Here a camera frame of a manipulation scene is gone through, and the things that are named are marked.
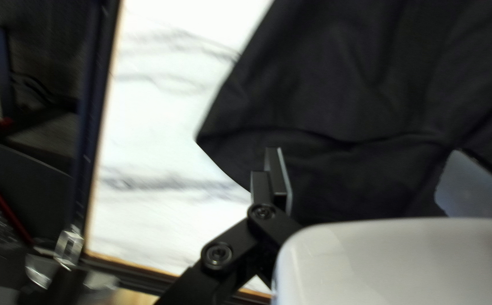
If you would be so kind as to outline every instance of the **black metal arm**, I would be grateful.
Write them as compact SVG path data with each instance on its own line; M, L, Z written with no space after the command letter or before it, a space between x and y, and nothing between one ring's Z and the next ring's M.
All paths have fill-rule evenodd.
M251 173L250 191L248 217L206 244L157 305L222 304L256 274L270 287L279 248L301 229L282 210L290 211L291 188L279 148L265 150L265 171Z

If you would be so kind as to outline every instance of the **black fabric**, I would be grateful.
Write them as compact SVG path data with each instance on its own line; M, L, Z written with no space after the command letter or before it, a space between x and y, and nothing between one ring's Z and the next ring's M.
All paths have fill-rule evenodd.
M492 160L492 1L276 0L197 142L245 188L282 147L303 224L441 215L449 153Z

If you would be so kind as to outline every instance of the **white plastic object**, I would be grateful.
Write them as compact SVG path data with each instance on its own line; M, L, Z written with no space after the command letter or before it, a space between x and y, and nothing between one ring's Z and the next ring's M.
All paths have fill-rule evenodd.
M307 227L279 252L273 305L492 304L492 219Z

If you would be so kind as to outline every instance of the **black bracket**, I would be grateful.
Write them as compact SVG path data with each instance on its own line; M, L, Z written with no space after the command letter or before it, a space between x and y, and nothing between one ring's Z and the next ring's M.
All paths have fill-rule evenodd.
M254 275L270 287L280 247L302 226L283 211L290 212L291 187L281 149L265 150L264 169L251 173L248 217L206 244L157 305L223 304Z

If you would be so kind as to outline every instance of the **screw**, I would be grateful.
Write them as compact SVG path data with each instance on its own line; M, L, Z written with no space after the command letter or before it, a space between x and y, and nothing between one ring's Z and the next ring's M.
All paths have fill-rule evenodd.
M269 219L274 216L274 212L270 209L270 206L261 205L253 209L253 214L255 217L260 219Z
M229 246L217 244L206 250L205 263L211 269L218 269L228 263L233 257L233 251Z

